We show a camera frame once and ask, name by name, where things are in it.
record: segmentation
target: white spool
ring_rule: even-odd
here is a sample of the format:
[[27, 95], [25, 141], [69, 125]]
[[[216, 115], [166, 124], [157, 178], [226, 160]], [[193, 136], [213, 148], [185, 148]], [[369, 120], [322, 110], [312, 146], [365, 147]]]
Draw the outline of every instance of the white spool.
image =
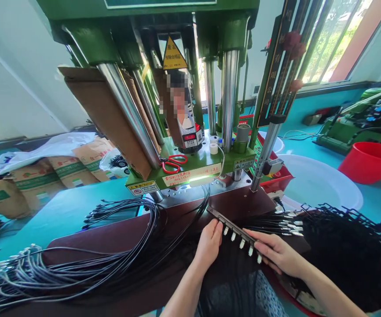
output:
[[209, 152], [214, 155], [218, 153], [218, 145], [217, 143], [210, 143], [209, 145]]
[[210, 142], [210, 144], [211, 143], [217, 144], [218, 143], [218, 136], [210, 136], [209, 137], [209, 142]]

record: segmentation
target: plastic basin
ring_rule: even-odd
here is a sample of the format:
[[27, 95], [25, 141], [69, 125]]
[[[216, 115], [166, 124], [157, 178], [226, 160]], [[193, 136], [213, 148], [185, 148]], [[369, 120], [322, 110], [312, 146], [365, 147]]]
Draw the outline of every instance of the plastic basin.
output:
[[304, 203], [312, 207], [321, 203], [356, 210], [362, 207], [361, 191], [337, 169], [305, 156], [281, 154], [278, 157], [295, 177], [284, 192], [282, 201], [287, 209], [299, 210]]
[[[267, 132], [264, 132], [264, 131], [260, 131], [258, 132], [259, 135], [261, 135], [264, 140], [265, 140], [265, 137], [267, 135]], [[274, 142], [274, 146], [273, 146], [273, 152], [276, 154], [276, 155], [279, 155], [280, 153], [282, 153], [284, 150], [284, 143], [283, 141], [280, 139], [280, 138], [277, 138], [275, 139], [275, 142]]]

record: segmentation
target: chrome pillar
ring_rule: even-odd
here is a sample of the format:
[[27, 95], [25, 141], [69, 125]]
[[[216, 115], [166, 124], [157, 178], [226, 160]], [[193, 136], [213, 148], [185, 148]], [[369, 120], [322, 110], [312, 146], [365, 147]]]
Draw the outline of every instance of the chrome pillar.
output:
[[150, 196], [156, 203], [161, 203], [164, 199], [164, 196], [163, 194], [161, 194], [161, 191], [152, 192], [150, 193]]
[[155, 117], [155, 113], [152, 108], [150, 98], [147, 94], [147, 90], [145, 89], [145, 86], [143, 85], [141, 74], [139, 73], [138, 70], [134, 70], [132, 71], [132, 75], [136, 83], [136, 90], [138, 91], [139, 98], [141, 99], [145, 113], [147, 114], [152, 130], [154, 131], [155, 138], [157, 139], [157, 142], [159, 145], [163, 145], [164, 144], [163, 134], [157, 122], [157, 118]]
[[267, 130], [267, 135], [265, 137], [265, 142], [261, 150], [260, 158], [255, 169], [255, 174], [252, 179], [251, 191], [256, 192], [260, 186], [260, 180], [262, 177], [262, 169], [264, 167], [265, 161], [269, 160], [271, 152], [273, 151], [273, 146], [275, 139], [277, 139], [278, 132], [282, 124], [270, 123]]
[[133, 129], [136, 138], [139, 140], [151, 167], [155, 170], [159, 169], [161, 164], [160, 157], [158, 156], [157, 150], [155, 149], [142, 118], [139, 115], [138, 109], [136, 108], [119, 67], [115, 63], [101, 63], [98, 65], [98, 69], [106, 78], [119, 107], [129, 121], [130, 127]]
[[236, 102], [236, 84], [238, 78], [239, 51], [223, 54], [223, 151], [231, 150], [233, 135], [234, 104]]
[[242, 178], [242, 170], [234, 171], [232, 177], [234, 181], [240, 181], [240, 179]]
[[205, 91], [207, 93], [209, 134], [216, 135], [216, 95], [214, 89], [215, 61], [205, 62]]

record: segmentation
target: brown paper bag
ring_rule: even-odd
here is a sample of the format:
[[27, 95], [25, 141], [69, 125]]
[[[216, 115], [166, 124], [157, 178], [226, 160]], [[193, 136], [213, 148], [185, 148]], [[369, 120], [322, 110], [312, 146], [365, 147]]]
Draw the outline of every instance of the brown paper bag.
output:
[[59, 191], [66, 189], [46, 158], [11, 171], [16, 186], [32, 211], [39, 211]]
[[119, 178], [112, 172], [104, 172], [99, 168], [101, 159], [112, 149], [113, 147], [108, 143], [107, 139], [96, 138], [93, 142], [75, 148], [73, 153], [81, 160], [86, 168], [102, 182]]
[[0, 180], [0, 214], [9, 219], [31, 214], [25, 197], [11, 180]]
[[48, 157], [48, 160], [67, 188], [99, 183], [99, 180], [78, 158], [73, 156], [52, 156]]

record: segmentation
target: white plastic bag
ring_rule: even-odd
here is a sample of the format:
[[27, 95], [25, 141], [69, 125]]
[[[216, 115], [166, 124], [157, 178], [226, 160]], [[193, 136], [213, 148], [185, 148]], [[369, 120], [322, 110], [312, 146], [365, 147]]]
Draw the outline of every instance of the white plastic bag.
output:
[[118, 167], [118, 166], [111, 166], [111, 161], [116, 158], [116, 156], [121, 156], [120, 151], [115, 148], [112, 151], [108, 152], [102, 160], [99, 162], [99, 168], [102, 169], [104, 172], [110, 171], [114, 175], [118, 177], [127, 177], [130, 174], [128, 166], [124, 167]]
[[[0, 155], [0, 175], [32, 164], [48, 156], [75, 156], [73, 149], [95, 139], [95, 132], [70, 132], [53, 136], [46, 144], [31, 152], [8, 152]], [[11, 160], [4, 164], [6, 157]]]

